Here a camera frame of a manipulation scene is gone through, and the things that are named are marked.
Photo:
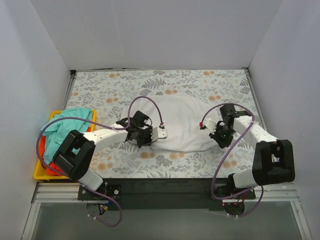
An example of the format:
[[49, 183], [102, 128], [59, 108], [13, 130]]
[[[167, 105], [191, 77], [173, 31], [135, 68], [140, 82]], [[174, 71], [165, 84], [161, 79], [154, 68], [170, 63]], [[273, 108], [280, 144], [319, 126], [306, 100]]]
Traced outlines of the white t shirt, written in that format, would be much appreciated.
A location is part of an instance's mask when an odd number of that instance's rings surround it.
[[185, 93], [150, 97], [159, 107], [167, 138], [159, 139], [152, 147], [174, 152], [200, 152], [220, 148], [211, 139], [207, 129], [201, 130], [199, 123], [211, 105]]

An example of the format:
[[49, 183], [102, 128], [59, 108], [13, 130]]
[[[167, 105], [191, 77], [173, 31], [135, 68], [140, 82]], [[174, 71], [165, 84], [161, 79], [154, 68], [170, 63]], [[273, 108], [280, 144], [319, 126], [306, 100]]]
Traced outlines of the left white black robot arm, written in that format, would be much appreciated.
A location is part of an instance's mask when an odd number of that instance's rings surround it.
[[72, 130], [52, 161], [69, 179], [89, 188], [89, 194], [95, 200], [101, 200], [107, 191], [103, 178], [90, 167], [94, 153], [128, 141], [134, 141], [139, 148], [151, 145], [158, 134], [155, 127], [147, 124], [148, 120], [148, 116], [137, 111], [133, 117], [118, 120], [110, 128], [85, 133]]

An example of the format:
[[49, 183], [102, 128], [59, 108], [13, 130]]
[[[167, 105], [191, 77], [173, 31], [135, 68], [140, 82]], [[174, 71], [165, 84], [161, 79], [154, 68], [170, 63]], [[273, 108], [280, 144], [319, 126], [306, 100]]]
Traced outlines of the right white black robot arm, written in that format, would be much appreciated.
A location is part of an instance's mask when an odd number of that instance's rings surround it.
[[272, 184], [290, 183], [295, 179], [293, 145], [287, 139], [279, 139], [255, 122], [255, 116], [248, 109], [235, 109], [233, 103], [220, 107], [222, 119], [217, 122], [210, 138], [226, 155], [240, 142], [245, 140], [253, 149], [253, 163], [250, 169], [228, 176], [225, 185], [218, 193], [210, 186], [211, 196], [217, 200], [237, 199], [251, 189]]

